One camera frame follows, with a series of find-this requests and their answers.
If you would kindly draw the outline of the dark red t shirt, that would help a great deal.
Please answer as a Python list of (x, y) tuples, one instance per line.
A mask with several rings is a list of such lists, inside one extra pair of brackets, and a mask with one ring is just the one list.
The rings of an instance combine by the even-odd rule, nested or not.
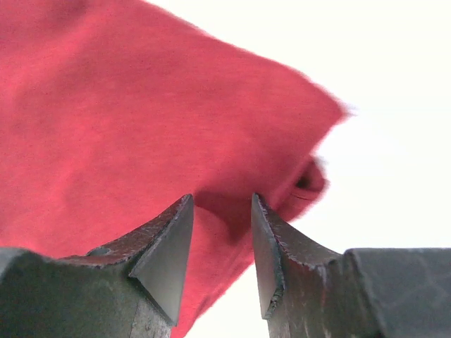
[(253, 261), (253, 193), (300, 215), (344, 116), (299, 72), (144, 1), (2, 1), (1, 245), (83, 254), (193, 195), (184, 337)]

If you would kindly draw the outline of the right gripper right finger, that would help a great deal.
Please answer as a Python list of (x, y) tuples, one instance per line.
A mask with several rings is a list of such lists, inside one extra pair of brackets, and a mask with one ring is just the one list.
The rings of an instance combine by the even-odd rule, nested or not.
[(449, 337), (450, 250), (349, 249), (308, 238), (252, 197), (261, 316), (271, 337)]

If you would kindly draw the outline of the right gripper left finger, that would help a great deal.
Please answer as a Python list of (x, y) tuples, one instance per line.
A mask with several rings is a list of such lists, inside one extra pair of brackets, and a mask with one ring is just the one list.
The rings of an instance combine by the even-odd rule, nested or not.
[(1, 250), (2, 337), (169, 337), (193, 228), (187, 194), (84, 256)]

